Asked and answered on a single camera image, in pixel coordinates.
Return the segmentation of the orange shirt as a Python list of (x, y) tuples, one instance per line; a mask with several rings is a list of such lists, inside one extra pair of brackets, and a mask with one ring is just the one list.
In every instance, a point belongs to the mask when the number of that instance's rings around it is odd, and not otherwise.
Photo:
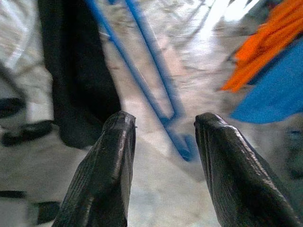
[(221, 90), (237, 92), (303, 33), (303, 0), (283, 0), (236, 51), (236, 67)]

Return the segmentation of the blue shirt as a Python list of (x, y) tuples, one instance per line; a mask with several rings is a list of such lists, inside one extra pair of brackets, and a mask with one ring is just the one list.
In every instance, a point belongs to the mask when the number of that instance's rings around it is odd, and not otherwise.
[(262, 124), (303, 113), (303, 37), (274, 57), (248, 84), (253, 89), (231, 118)]

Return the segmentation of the blue plastic hanger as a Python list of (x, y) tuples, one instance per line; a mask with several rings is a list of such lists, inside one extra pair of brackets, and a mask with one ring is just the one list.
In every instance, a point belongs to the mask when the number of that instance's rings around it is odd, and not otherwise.
[(193, 136), (189, 134), (177, 134), (176, 131), (172, 128), (172, 125), (175, 121), (185, 116), (185, 111), (182, 102), (170, 80), (170, 73), (168, 68), (166, 67), (166, 63), (163, 58), (163, 55), (161, 54), (159, 45), (156, 43), (156, 37), (153, 31), (151, 30), (150, 26), (148, 25), (145, 16), (143, 15), (143, 12), (139, 7), (138, 2), (136, 2), (135, 0), (124, 1), (141, 32), (141, 35), (147, 46), (147, 50), (163, 83), (165, 92), (172, 107), (172, 114), (170, 116), (166, 116), (161, 110), (160, 106), (156, 101), (156, 98), (152, 95), (151, 90), (149, 89), (147, 83), (144, 81), (143, 76), (140, 75), (138, 69), (133, 64), (130, 56), (128, 55), (122, 43), (119, 41), (117, 35), (111, 28), (103, 12), (98, 8), (96, 1), (85, 0), (88, 8), (90, 9), (97, 23), (105, 28), (105, 31), (109, 35), (109, 39), (118, 50), (120, 56), (122, 57), (129, 71), (131, 72), (132, 77), (139, 86), (140, 90), (145, 95), (149, 105), (151, 106), (157, 118), (161, 122), (175, 149), (185, 161), (192, 161), (194, 160), (195, 154), (197, 152)]

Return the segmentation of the black garment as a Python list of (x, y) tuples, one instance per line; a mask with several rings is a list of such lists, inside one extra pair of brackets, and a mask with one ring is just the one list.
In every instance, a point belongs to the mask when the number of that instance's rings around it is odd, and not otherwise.
[(85, 0), (37, 0), (37, 5), (60, 139), (78, 149), (92, 146), (105, 121), (121, 110), (98, 24)]

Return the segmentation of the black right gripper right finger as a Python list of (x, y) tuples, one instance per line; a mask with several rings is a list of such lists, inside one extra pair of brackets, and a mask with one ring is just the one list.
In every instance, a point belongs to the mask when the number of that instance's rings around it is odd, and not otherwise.
[(219, 115), (195, 119), (196, 143), (221, 227), (302, 227), (302, 216), (268, 162)]

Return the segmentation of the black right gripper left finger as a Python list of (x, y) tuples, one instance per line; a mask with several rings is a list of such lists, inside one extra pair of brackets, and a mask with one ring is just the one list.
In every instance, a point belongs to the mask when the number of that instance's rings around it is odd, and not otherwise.
[(79, 164), (52, 227), (127, 227), (133, 178), (135, 117), (110, 116)]

